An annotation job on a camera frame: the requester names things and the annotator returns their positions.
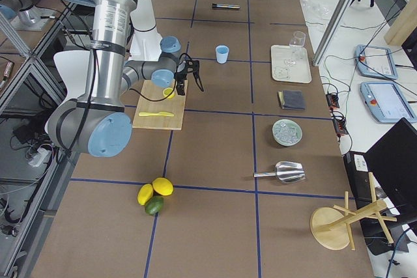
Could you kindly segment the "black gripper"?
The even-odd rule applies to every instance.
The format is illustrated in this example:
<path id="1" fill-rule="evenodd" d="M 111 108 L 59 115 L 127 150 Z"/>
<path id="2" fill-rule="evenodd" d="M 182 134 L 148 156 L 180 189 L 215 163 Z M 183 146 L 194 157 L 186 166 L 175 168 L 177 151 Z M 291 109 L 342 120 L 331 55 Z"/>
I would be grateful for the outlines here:
<path id="1" fill-rule="evenodd" d="M 199 61 L 185 59 L 177 68 L 175 80 L 177 82 L 176 90 L 179 96 L 186 95 L 188 82 L 185 80 L 188 74 L 193 74 L 195 82 L 199 82 Z"/>

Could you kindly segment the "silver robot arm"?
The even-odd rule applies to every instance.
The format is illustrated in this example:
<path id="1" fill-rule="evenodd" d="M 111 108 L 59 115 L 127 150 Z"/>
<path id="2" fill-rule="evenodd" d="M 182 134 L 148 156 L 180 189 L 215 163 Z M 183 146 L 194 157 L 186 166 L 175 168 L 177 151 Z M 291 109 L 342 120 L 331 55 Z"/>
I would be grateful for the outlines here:
<path id="1" fill-rule="evenodd" d="M 160 36 L 151 0 L 66 1 L 94 8 L 89 62 L 85 74 L 74 75 L 84 90 L 76 94 L 74 87 L 67 88 L 46 131 L 65 150 L 112 157 L 132 134 L 121 95 L 141 80 L 174 86 L 184 95 L 188 74 L 199 80 L 199 62 L 182 52 L 174 36 Z"/>

